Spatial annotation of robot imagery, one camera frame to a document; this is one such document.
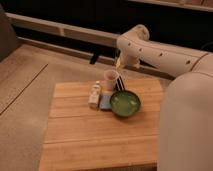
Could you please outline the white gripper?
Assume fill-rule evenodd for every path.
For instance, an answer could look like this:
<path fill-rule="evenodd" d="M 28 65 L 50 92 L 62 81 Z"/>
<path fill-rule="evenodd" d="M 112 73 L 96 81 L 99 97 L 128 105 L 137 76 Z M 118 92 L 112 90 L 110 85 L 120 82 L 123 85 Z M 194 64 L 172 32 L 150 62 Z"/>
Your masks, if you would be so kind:
<path fill-rule="evenodd" d="M 120 76 L 123 76 L 123 68 L 126 66 L 138 68 L 140 66 L 140 60 L 136 57 L 129 55 L 120 55 L 116 61 L 116 71 Z"/>

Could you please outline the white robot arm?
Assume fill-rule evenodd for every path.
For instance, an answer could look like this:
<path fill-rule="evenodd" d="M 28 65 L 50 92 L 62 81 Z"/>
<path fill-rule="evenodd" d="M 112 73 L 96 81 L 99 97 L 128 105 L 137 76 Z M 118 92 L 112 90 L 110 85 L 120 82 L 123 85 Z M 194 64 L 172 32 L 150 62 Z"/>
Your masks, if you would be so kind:
<path fill-rule="evenodd" d="M 116 66 L 171 75 L 160 109 L 158 171 L 213 171 L 213 52 L 153 42 L 138 24 L 116 41 Z"/>

